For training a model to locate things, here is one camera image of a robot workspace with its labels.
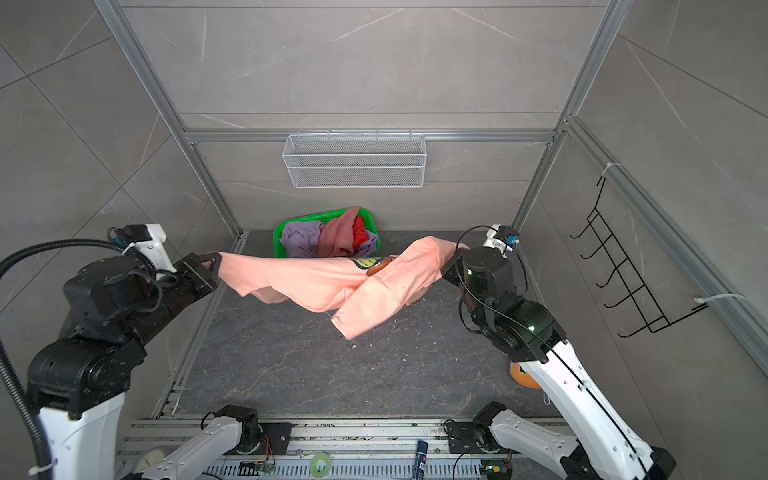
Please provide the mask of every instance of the green basket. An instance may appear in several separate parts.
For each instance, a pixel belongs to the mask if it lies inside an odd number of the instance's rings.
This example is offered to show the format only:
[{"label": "green basket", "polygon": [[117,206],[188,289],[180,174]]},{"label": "green basket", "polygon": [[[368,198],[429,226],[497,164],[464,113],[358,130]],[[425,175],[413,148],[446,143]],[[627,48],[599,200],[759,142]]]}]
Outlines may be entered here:
[{"label": "green basket", "polygon": [[[334,210],[330,212],[324,212],[322,214],[314,214],[314,215],[307,215],[306,217],[299,217],[299,218],[292,218],[291,220],[286,220],[282,222],[280,225],[277,226],[275,231],[272,233],[272,241],[273,245],[275,247],[275,258],[288,258],[288,255],[286,254],[286,249],[283,247],[283,244],[280,243],[280,238],[283,236],[283,230],[285,229],[286,225],[291,222],[309,222],[312,220],[320,220],[323,222],[323,224],[330,222],[334,218],[341,217],[341,214],[346,212],[348,208],[342,208],[341,210]],[[373,215],[366,210],[365,208],[360,207],[360,212],[358,213],[362,217],[363,223],[366,225],[366,230],[370,230],[373,233],[378,234],[379,231],[376,229],[376,224],[373,223]],[[381,238],[379,238],[376,241],[376,250],[381,248],[382,241]]]}]

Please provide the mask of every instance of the white wire mesh basket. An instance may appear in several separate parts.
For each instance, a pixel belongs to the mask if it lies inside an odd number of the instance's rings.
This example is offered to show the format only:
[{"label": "white wire mesh basket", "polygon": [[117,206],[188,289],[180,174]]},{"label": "white wire mesh basket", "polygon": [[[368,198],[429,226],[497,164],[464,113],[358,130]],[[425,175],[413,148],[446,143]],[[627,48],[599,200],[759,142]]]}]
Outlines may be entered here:
[{"label": "white wire mesh basket", "polygon": [[421,187],[421,134],[292,134],[283,160],[296,188]]}]

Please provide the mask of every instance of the green tape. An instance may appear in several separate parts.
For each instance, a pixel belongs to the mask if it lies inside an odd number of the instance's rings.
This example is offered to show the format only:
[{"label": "green tape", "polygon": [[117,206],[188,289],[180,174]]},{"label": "green tape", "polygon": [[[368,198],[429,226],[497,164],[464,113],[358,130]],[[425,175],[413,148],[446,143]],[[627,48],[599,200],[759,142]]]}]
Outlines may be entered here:
[{"label": "green tape", "polygon": [[314,478],[322,478],[331,472],[331,455],[327,453],[317,453],[312,457],[310,463],[310,473]]}]

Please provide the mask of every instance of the white zip tie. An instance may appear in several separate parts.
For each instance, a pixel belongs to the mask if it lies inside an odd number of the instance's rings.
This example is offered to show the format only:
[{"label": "white zip tie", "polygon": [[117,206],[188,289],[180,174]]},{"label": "white zip tie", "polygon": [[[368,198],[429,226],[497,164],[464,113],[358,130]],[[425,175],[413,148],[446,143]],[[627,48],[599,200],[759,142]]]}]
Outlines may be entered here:
[{"label": "white zip tie", "polygon": [[130,242],[127,247],[125,247],[125,250],[123,250],[123,253],[121,255],[125,255],[125,252],[129,251],[131,248],[135,247],[136,243]]},{"label": "white zip tie", "polygon": [[30,468],[27,473],[29,474],[30,477],[34,477],[38,473],[46,472],[46,471],[50,470],[51,468],[53,468],[53,463],[54,462],[51,462],[51,463],[47,464],[45,467],[38,467],[36,465],[36,466]]},{"label": "white zip tie", "polygon": [[605,168],[603,169],[603,173],[600,174],[601,177],[605,177],[605,172],[608,171],[609,168],[613,167],[614,165],[621,165],[621,164],[615,164],[613,162],[608,162],[605,164]]},{"label": "white zip tie", "polygon": [[694,302],[696,303],[707,303],[711,302],[712,300],[717,300],[719,298],[741,298],[743,300],[746,299],[744,295],[740,295],[739,293],[718,293],[717,295],[708,296],[707,298],[694,298]]}]

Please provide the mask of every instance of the work surface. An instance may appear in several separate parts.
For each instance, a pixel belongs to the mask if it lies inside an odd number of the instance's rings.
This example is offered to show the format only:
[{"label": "work surface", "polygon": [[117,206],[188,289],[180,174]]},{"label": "work surface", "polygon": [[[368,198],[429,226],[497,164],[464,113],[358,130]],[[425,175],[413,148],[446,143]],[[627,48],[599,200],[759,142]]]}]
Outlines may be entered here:
[{"label": "work surface", "polygon": [[[377,255],[401,253],[428,235],[456,240],[459,234],[385,231]],[[463,242],[474,247],[484,238],[479,230]],[[271,257],[272,233],[250,232],[243,254]],[[513,260],[522,292],[522,270]],[[512,380],[509,361],[490,341],[467,332],[458,317],[458,288],[445,280],[353,340],[345,340],[330,317],[291,301],[266,305],[227,288],[176,413],[232,403],[256,407],[260,415],[449,417],[472,416],[496,400],[519,415],[560,416],[541,390]]]}]

